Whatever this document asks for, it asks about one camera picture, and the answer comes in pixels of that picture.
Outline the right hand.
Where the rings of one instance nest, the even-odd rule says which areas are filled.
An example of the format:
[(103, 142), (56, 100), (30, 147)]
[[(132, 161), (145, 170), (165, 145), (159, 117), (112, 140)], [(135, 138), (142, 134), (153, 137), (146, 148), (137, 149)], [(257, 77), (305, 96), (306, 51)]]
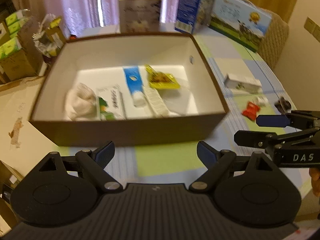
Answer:
[(313, 194), (316, 197), (320, 195), (320, 171), (319, 169), (313, 167), (309, 169), (309, 175), (311, 177), (311, 185)]

